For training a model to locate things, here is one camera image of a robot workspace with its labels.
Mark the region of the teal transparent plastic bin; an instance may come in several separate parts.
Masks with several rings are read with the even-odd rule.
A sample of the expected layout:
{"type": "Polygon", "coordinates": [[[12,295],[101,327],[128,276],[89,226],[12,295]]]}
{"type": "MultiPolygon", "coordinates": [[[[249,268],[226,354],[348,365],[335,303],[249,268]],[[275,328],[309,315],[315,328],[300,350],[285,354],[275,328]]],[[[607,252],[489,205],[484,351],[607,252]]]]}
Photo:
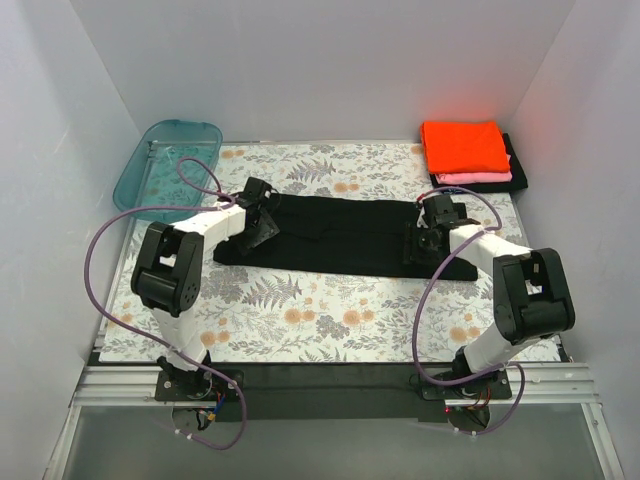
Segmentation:
{"type": "Polygon", "coordinates": [[[214,185],[223,135],[206,122],[164,120],[142,136],[113,192],[120,211],[153,206],[135,213],[139,220],[170,224],[190,218],[192,210],[172,211],[172,206],[197,207],[206,187],[214,185]]]}

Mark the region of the floral patterned table mat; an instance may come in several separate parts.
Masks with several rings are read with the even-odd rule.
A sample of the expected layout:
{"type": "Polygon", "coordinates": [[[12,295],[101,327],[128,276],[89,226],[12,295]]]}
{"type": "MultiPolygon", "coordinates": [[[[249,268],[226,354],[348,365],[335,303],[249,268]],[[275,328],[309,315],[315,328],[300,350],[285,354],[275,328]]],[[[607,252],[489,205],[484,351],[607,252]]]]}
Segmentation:
{"type": "MultiPolygon", "coordinates": [[[[227,192],[248,177],[292,195],[413,201],[430,187],[417,144],[225,145],[215,170],[227,192]]],[[[194,304],[216,362],[408,362],[428,282],[324,275],[207,262],[194,304]]],[[[424,307],[418,348],[448,361],[492,321],[492,282],[441,280],[424,307]]]]}

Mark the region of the orange folded t-shirt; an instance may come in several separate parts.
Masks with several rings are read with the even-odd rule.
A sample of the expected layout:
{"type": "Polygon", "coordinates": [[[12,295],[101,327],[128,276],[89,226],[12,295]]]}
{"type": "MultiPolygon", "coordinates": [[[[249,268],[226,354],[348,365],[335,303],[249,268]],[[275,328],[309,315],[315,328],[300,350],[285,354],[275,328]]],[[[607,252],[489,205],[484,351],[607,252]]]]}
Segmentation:
{"type": "Polygon", "coordinates": [[[510,170],[502,132],[495,121],[425,121],[420,134],[431,174],[506,173],[510,170]]]}

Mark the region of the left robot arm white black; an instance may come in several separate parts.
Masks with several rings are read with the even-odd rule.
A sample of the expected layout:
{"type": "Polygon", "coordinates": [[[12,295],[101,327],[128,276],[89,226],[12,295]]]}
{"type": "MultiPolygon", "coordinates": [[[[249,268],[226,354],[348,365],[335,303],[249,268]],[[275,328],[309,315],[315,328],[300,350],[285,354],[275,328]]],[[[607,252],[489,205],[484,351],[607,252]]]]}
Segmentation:
{"type": "Polygon", "coordinates": [[[246,181],[233,205],[199,213],[187,220],[152,223],[140,248],[131,288],[158,323],[166,354],[158,364],[170,384],[193,400],[218,389],[207,348],[197,333],[193,306],[199,296],[205,255],[226,243],[231,252],[248,256],[279,233],[268,210],[273,187],[257,178],[246,181]]]}

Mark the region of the aluminium frame rail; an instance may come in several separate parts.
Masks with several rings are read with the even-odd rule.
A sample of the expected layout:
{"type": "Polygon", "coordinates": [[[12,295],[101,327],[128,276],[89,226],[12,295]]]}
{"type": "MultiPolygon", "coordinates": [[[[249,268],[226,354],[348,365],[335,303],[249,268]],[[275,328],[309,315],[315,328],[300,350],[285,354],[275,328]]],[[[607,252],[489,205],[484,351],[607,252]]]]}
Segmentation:
{"type": "MultiPolygon", "coordinates": [[[[599,404],[589,367],[581,363],[526,363],[522,404],[599,404]]],[[[73,406],[160,406],[155,399],[160,368],[151,365],[86,367],[73,406]]]]}

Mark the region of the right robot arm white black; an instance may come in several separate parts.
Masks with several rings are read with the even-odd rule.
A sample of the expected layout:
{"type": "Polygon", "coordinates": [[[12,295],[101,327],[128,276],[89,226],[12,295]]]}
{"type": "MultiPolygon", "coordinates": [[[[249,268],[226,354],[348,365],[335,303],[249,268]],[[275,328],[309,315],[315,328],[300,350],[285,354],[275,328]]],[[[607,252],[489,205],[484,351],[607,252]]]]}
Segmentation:
{"type": "Polygon", "coordinates": [[[475,397],[489,375],[509,365],[520,352],[543,339],[572,329],[575,309],[559,253],[531,249],[500,236],[503,223],[484,226],[466,215],[466,207],[443,189],[421,195],[419,217],[409,227],[407,260],[429,260],[438,266],[422,294],[412,327],[411,351],[417,376],[438,387],[454,387],[475,397]],[[493,321],[472,343],[461,348],[451,376],[439,379],[423,368],[418,348],[424,307],[441,274],[463,260],[489,275],[493,285],[493,321]]]}

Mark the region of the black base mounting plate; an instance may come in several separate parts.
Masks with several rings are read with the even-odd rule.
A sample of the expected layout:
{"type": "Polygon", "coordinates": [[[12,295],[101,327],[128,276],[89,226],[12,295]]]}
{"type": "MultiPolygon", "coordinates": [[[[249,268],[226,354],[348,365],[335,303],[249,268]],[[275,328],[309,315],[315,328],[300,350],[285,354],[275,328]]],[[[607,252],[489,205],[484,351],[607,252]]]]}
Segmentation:
{"type": "Polygon", "coordinates": [[[432,385],[411,363],[225,363],[222,378],[160,371],[158,402],[209,407],[224,401],[216,418],[235,422],[242,402],[251,420],[415,419],[443,423],[446,402],[483,408],[509,400],[503,372],[456,387],[432,385]]]}

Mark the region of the black folded t-shirt with logo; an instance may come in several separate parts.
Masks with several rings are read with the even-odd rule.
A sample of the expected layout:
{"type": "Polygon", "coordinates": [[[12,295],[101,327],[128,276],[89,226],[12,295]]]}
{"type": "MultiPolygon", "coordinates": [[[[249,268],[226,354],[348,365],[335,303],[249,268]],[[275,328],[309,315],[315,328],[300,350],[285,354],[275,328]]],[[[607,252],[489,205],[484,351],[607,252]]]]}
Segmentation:
{"type": "Polygon", "coordinates": [[[512,146],[509,134],[503,133],[502,140],[506,153],[510,156],[512,179],[508,182],[463,184],[462,188],[467,188],[480,194],[514,193],[528,188],[527,176],[512,146]]]}

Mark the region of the pink folded t-shirt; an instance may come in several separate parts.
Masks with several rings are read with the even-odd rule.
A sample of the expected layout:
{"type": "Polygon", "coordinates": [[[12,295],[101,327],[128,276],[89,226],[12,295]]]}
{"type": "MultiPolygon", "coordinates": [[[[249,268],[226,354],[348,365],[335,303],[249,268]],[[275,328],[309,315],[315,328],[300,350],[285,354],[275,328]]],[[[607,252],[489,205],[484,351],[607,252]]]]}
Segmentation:
{"type": "Polygon", "coordinates": [[[508,171],[435,174],[435,180],[437,183],[444,185],[505,183],[512,180],[512,173],[511,171],[508,171]]]}

